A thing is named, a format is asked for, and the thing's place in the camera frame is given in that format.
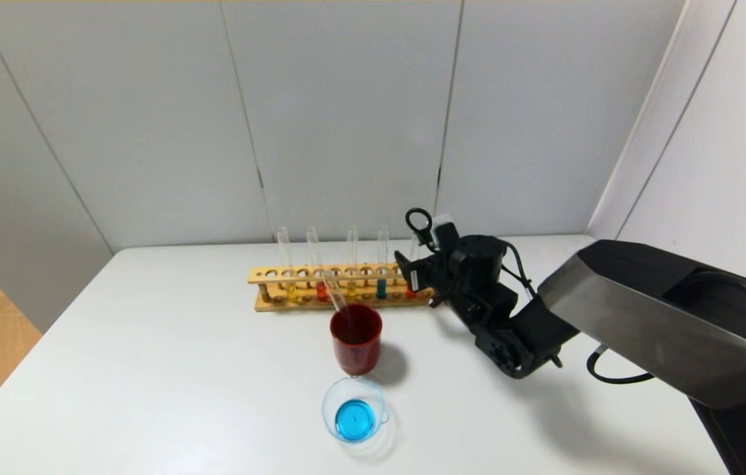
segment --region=test tube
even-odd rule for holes
[[[358,273],[358,226],[349,226],[346,232],[346,271],[350,276]],[[346,297],[349,300],[355,300],[357,282],[348,280],[346,282]]]
[[[379,228],[379,274],[387,274],[387,241],[390,239],[390,231],[387,226]],[[379,279],[376,282],[376,298],[384,300],[387,298],[387,279]]]
[[[408,252],[409,261],[417,261],[420,253],[420,241],[417,235],[411,234],[411,249]],[[407,298],[417,297],[417,294],[411,289],[411,276],[402,276],[405,278],[405,296]]]
[[[282,257],[282,276],[291,277],[294,275],[294,263],[291,262],[291,241],[287,228],[276,230],[276,241],[279,241],[279,256]],[[283,285],[288,292],[288,301],[297,301],[297,284],[287,282]]]
[[[323,259],[319,253],[319,237],[314,226],[309,226],[305,232],[305,238],[309,241],[309,252],[311,253],[311,266],[315,274],[319,273],[323,279],[317,283],[317,300],[328,301],[328,291],[325,288],[325,271],[323,270]]]

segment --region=blue liquid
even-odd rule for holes
[[[358,442],[373,435],[375,414],[370,405],[363,400],[351,399],[337,410],[334,426],[344,439]]]
[[[387,298],[387,280],[380,279],[376,282],[376,298],[385,300]]]

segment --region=wooden test tube rack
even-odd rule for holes
[[[426,289],[417,292],[415,297],[406,294],[407,282],[399,273],[395,262],[387,265],[360,264],[355,267],[346,265],[324,265],[331,270],[348,303],[364,303],[371,307],[414,307],[428,304],[432,291]],[[256,312],[280,312],[288,310],[324,310],[334,309],[330,300],[317,298],[317,283],[322,277],[315,273],[313,265],[295,265],[294,267],[253,267],[249,271],[247,282],[259,287],[255,298]],[[377,298],[378,280],[387,280],[387,298]],[[354,298],[349,295],[348,283],[355,282]],[[294,300],[288,299],[288,285],[294,284]]]

